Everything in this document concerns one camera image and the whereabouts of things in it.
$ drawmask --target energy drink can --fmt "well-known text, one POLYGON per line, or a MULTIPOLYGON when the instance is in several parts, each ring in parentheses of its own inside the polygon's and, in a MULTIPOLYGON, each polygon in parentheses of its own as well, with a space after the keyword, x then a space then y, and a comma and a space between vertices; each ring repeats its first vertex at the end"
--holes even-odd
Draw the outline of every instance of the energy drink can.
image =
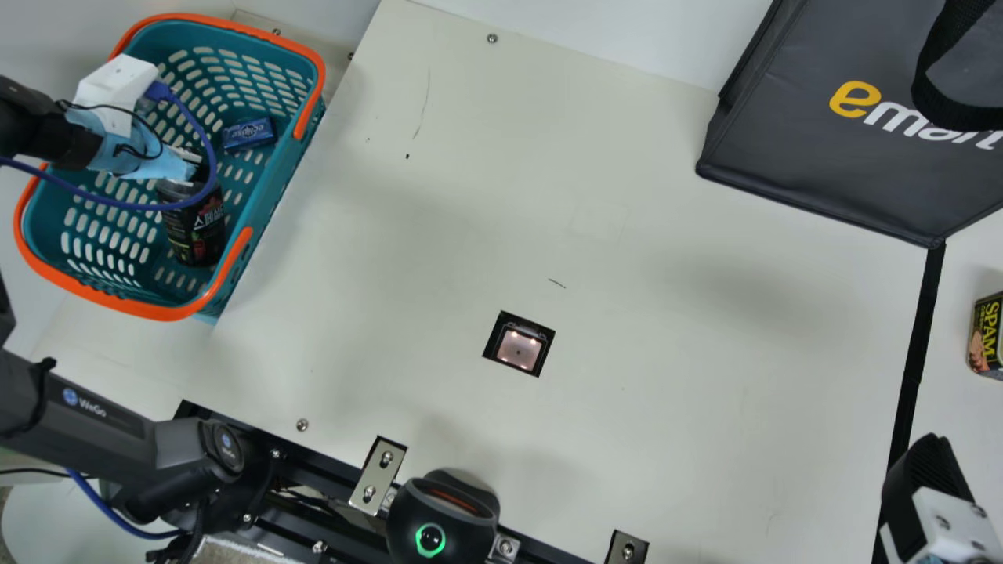
POLYGON ((972 332, 968 337, 968 366, 975 373, 1003 380, 1000 361, 1000 316, 1003 292, 975 302, 972 332))
MULTIPOLYGON (((153 187, 161 202, 182 202, 202 192, 208 176, 208 170, 200 167, 192 182, 159 180, 153 187)), ((179 262, 188 266, 213 266, 220 262, 227 247, 227 225, 223 190, 219 182, 216 190, 202 201, 160 214, 168 240, 171 241, 179 262)))

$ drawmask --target white tabletop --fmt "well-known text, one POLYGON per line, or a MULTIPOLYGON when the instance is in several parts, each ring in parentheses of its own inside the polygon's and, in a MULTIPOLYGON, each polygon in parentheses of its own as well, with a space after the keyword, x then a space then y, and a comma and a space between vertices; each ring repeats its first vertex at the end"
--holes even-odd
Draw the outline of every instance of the white tabletop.
POLYGON ((1003 291, 1003 262, 995 250, 1003 215, 995 214, 948 240, 920 383, 913 441, 947 437, 979 505, 1003 531, 1003 381, 968 368, 975 300, 1003 291))
POLYGON ((490 31, 384 0, 219 325, 70 298, 37 355, 401 442, 592 561, 870 558, 925 252, 698 179, 713 92, 490 31), (480 357, 499 310, 557 332, 539 379, 480 357))

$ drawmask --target emart logo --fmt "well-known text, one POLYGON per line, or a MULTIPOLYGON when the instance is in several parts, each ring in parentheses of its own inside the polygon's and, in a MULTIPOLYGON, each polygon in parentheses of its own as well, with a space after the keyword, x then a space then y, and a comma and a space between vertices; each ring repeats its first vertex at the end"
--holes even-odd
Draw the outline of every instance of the emart logo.
POLYGON ((881 90, 876 86, 861 80, 851 80, 832 94, 828 99, 828 107, 835 113, 859 119, 864 117, 868 125, 878 124, 887 117, 882 129, 895 132, 900 126, 909 124, 902 133, 907 137, 919 136, 929 142, 951 142, 955 145, 974 140, 975 147, 983 151, 996 149, 996 143, 1003 138, 1003 131, 952 131, 930 125, 930 121, 919 111, 906 107, 894 101, 881 101, 881 90))

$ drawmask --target black shopping bag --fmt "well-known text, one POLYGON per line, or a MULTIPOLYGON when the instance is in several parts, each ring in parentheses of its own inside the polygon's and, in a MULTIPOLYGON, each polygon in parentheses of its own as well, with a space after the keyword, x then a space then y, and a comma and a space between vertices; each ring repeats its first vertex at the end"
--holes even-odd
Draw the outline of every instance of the black shopping bag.
POLYGON ((774 0, 697 173, 933 248, 1003 206, 1001 106, 1003 2, 774 0))

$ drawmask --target white wall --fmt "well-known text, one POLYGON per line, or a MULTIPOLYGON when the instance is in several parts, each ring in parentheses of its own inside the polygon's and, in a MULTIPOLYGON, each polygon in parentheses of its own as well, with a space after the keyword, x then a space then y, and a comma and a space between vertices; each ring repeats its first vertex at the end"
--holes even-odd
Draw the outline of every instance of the white wall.
POLYGON ((769 7, 769 0, 413 1, 715 91, 769 7))

